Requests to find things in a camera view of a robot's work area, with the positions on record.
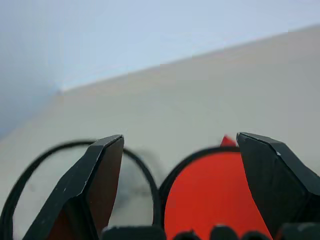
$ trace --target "red object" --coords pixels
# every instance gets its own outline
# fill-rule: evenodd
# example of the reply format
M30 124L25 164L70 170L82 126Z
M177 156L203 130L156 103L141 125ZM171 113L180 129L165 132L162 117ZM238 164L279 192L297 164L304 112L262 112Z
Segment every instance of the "red object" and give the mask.
M231 141L225 136L222 145L227 143ZM166 202L168 240L191 230L208 240L216 225L231 227L239 237L259 231L272 239L252 199L239 152L212 153L190 163L175 179Z
M236 141L234 141L231 137L228 137L227 135L224 135L222 142L220 144L220 146L236 146L237 143Z

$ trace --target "black plastic part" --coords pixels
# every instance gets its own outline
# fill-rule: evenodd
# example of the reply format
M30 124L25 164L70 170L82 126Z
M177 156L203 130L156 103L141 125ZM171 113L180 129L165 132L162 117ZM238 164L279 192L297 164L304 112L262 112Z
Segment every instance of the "black plastic part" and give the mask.
M101 240L166 240L159 226L113 227L102 231Z
M111 212L118 186L123 146L122 135L106 137L90 145L83 157L59 180L23 240L57 239L59 236L66 240L97 240L99 233L88 196L102 161L106 162L110 170L105 173L108 184L105 191L110 196L105 207ZM52 229L57 219L62 229L57 228L58 235L53 236Z
M257 231L247 232L241 240L270 240L268 237Z
M221 225L211 231L210 240L239 240L239 238L230 227Z
M277 234L276 240L319 240L320 224L314 222L287 223Z
M282 142L238 133L245 175L274 238L284 223L320 221L320 178Z
M173 240L201 240L194 231L181 232Z

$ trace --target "beige wall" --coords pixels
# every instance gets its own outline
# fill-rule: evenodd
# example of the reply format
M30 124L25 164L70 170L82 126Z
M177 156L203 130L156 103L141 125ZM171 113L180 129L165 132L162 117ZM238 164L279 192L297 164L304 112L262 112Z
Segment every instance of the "beige wall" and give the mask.
M113 134L124 134L158 185L185 156L239 131L287 143L320 174L319 43L320 27L312 27L66 92L0 142L0 206L40 152L61 141ZM81 154L57 156L37 172L17 208L17 232L28 228L55 181ZM129 178L125 165L121 175ZM43 182L46 174L50 183ZM119 188L131 182L121 181ZM138 189L142 182L133 184ZM139 210L148 217L128 218L128 224L147 223L146 204L149 198L132 198L111 222L126 223L124 215Z

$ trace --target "red circular object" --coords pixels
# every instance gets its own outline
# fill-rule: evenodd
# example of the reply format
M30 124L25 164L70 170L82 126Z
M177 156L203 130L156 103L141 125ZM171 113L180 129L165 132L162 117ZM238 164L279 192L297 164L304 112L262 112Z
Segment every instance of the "red circular object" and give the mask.
M165 205L167 239L193 230L210 239L216 225L231 227L239 237L259 231L271 238L251 196L239 152L212 153L190 163L175 179Z

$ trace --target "white wall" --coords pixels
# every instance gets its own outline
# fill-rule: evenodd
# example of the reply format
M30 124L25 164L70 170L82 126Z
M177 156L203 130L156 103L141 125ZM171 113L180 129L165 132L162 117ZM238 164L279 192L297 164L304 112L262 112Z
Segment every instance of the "white wall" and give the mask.
M48 21L40 1L5 0L0 6L0 138L37 113L55 94Z
M6 0L0 135L56 93L320 22L318 0Z
M318 0L51 4L50 36L63 54L55 62L63 89L320 23Z

